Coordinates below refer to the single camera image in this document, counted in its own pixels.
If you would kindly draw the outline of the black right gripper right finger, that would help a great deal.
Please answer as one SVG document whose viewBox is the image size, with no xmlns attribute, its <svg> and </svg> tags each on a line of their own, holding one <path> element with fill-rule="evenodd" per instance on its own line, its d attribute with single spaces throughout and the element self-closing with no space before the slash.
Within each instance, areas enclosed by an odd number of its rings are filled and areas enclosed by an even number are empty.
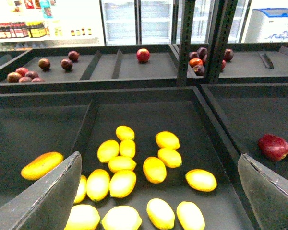
<svg viewBox="0 0 288 230">
<path fill-rule="evenodd" d="M 238 160 L 241 185 L 263 230 L 288 230 L 288 180 L 248 154 Z"/>
</svg>

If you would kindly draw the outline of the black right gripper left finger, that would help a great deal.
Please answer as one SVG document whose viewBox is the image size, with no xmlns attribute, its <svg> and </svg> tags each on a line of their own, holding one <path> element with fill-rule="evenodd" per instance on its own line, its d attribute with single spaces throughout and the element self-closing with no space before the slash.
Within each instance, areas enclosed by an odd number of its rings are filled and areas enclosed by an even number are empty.
<svg viewBox="0 0 288 230">
<path fill-rule="evenodd" d="M 62 230 L 77 194 L 82 157 L 61 164 L 0 207 L 0 230 Z"/>
</svg>

